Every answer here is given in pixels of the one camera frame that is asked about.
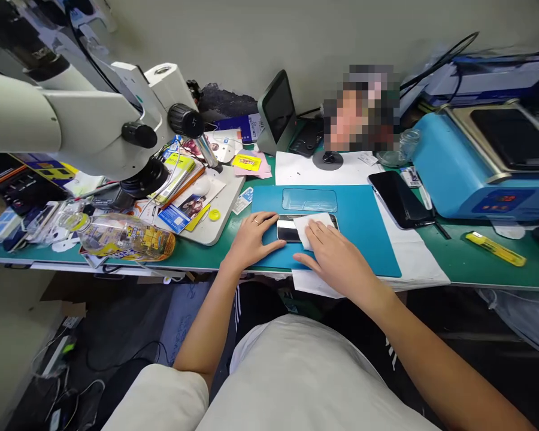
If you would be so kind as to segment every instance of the monitor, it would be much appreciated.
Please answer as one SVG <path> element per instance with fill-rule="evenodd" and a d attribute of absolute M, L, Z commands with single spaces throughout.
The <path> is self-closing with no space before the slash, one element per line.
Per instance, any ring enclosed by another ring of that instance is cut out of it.
<path fill-rule="evenodd" d="M 278 151 L 287 151 L 295 133 L 296 115 L 285 70 L 278 72 L 259 98 L 258 110 L 264 123 L 264 130 L 258 138 L 260 151 L 272 156 Z"/>

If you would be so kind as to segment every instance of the black pants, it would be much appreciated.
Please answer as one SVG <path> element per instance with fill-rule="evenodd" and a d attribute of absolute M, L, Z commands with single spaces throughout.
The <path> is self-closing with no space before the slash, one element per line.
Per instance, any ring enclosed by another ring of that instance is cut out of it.
<path fill-rule="evenodd" d="M 249 282 L 240 284 L 234 298 L 236 345 L 252 328 L 288 313 L 279 295 L 268 286 Z M 401 397 L 396 384 L 397 357 L 385 334 L 356 305 L 342 299 L 321 320 L 336 330 L 364 354 L 387 386 Z"/>

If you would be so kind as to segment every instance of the person's arm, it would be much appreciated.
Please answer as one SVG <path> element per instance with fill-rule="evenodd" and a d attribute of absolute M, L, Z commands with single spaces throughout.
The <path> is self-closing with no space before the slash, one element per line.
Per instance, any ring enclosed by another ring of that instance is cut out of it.
<path fill-rule="evenodd" d="M 268 245 L 262 243 L 265 231 L 278 218 L 276 213 L 261 212 L 244 219 L 175 358 L 176 370 L 200 374 L 209 390 L 226 343 L 240 274 L 248 266 L 286 245 L 285 241 L 274 241 Z"/>
<path fill-rule="evenodd" d="M 333 227 L 310 222 L 316 259 L 293 257 L 348 297 L 384 331 L 418 391 L 452 430 L 534 430 L 497 389 L 425 326 Z"/>

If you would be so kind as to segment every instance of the microscope focus knob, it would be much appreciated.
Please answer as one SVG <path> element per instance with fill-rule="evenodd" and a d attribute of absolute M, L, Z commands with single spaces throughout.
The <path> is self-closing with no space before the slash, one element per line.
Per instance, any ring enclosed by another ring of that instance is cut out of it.
<path fill-rule="evenodd" d="M 177 134 L 197 139 L 204 134 L 202 115 L 184 104 L 175 104 L 168 111 L 169 127 Z"/>
<path fill-rule="evenodd" d="M 122 138 L 130 144 L 142 148 L 153 148 L 158 143 L 158 136 L 154 129 L 140 122 L 124 123 Z"/>

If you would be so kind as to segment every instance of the teal repair mat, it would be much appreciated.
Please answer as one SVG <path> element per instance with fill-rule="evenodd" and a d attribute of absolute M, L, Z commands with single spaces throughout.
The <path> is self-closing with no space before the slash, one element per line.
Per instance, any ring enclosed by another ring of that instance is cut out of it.
<path fill-rule="evenodd" d="M 257 186 L 253 188 L 252 212 L 275 211 L 278 214 L 335 214 L 340 232 L 364 255 L 376 275 L 401 277 L 387 230 L 381 219 L 371 186 Z M 271 226 L 264 244 L 277 239 Z M 288 243 L 262 259 L 257 265 L 271 268 L 307 269 L 293 259 L 305 251 L 301 243 Z"/>

